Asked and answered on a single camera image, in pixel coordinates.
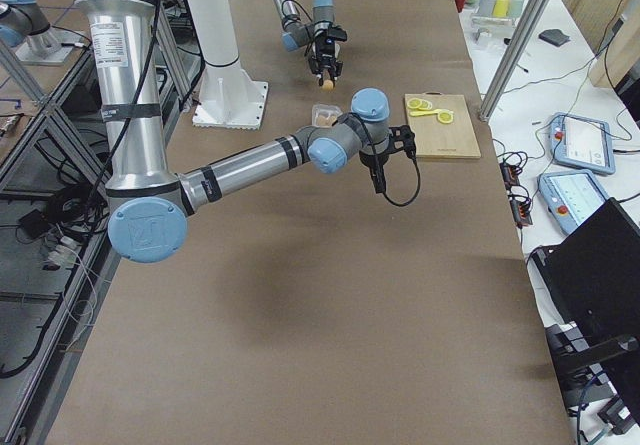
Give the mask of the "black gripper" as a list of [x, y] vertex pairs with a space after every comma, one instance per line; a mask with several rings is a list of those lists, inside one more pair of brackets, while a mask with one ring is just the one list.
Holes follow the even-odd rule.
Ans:
[[384, 140], [374, 144], [367, 142], [359, 152], [360, 162], [369, 169], [376, 193], [386, 192], [384, 166], [391, 155], [399, 152], [416, 162], [415, 134], [408, 125], [390, 127]]
[[331, 82], [336, 86], [343, 67], [338, 59], [338, 43], [346, 42], [347, 39], [347, 32], [339, 25], [322, 24], [314, 30], [308, 63], [319, 87], [324, 84], [323, 74], [331, 74]]

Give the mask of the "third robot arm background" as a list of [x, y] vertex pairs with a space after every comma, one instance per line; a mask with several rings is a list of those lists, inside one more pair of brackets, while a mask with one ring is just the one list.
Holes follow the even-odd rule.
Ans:
[[74, 41], [65, 46], [36, 0], [1, 0], [1, 40], [25, 65], [61, 66]]

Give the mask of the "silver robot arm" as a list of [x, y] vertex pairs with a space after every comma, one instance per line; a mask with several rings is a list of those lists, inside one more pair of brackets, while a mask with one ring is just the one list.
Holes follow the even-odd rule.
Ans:
[[311, 14], [297, 0], [273, 2], [280, 18], [285, 49], [303, 49], [318, 85], [322, 89], [333, 89], [343, 69], [340, 44], [348, 40], [347, 32], [336, 23], [334, 1], [313, 0]]
[[[346, 32], [335, 23], [333, 0], [314, 0], [301, 21], [295, 0], [273, 0], [287, 50], [305, 52], [323, 86], [339, 77], [338, 42]], [[229, 0], [187, 0], [199, 39], [203, 82], [195, 124], [241, 129], [261, 125], [268, 83], [242, 68]], [[411, 204], [421, 188], [415, 135], [408, 125], [388, 125], [389, 104], [376, 88], [353, 96], [351, 109], [328, 127], [306, 126], [293, 135], [241, 151], [185, 174], [169, 170], [159, 91], [152, 59], [159, 44], [161, 0], [74, 0], [86, 15], [102, 97], [111, 177], [106, 183], [107, 225], [112, 248], [123, 258], [153, 263], [184, 243], [187, 217], [208, 203], [311, 161], [335, 173], [358, 155], [376, 193], [394, 206]], [[386, 193], [384, 165], [403, 151], [412, 161], [416, 191], [404, 202]]]

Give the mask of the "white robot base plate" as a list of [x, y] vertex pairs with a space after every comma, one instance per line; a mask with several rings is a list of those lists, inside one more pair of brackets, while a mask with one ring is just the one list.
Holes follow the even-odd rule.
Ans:
[[257, 130], [261, 127], [269, 84], [254, 81], [238, 64], [207, 66], [193, 115], [196, 127]]

